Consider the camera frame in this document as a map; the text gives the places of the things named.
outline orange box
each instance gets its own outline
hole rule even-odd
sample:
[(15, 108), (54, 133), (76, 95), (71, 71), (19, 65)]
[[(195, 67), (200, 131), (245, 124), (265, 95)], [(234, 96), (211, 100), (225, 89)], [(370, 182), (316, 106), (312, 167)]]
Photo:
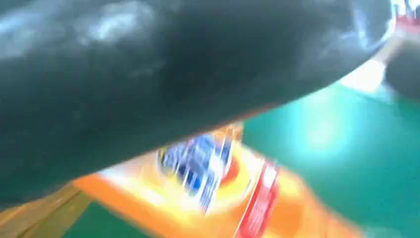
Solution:
[(298, 176), (230, 140), (240, 138), (241, 125), (236, 128), (162, 148), (74, 184), (158, 237), (362, 237), (320, 205)]

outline red label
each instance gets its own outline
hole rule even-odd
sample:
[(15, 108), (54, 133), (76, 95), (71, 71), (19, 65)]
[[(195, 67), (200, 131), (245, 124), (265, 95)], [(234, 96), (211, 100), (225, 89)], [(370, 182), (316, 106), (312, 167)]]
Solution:
[(239, 225), (237, 238), (260, 238), (263, 236), (267, 219), (278, 194), (278, 171), (265, 164), (254, 194)]

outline green surface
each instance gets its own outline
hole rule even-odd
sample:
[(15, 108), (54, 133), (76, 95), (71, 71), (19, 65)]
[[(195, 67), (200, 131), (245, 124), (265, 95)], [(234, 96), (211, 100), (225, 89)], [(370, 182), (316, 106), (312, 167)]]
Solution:
[(249, 120), (244, 142), (297, 171), (345, 217), (418, 238), (419, 112), (333, 85)]
[(102, 206), (91, 203), (63, 238), (149, 238)]

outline blue logo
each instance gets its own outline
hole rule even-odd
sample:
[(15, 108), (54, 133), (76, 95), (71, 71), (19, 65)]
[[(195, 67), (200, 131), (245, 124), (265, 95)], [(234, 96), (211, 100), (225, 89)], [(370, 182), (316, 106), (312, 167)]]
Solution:
[(208, 209), (231, 161), (232, 142), (218, 143), (211, 135), (202, 135), (162, 150), (160, 165), (165, 174), (176, 175), (185, 191), (198, 198)]

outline black inflatable tube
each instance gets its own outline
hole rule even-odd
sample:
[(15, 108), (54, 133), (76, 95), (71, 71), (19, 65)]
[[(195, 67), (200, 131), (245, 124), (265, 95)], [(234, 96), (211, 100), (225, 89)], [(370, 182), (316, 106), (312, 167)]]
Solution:
[(0, 204), (327, 86), (384, 0), (3, 0)]

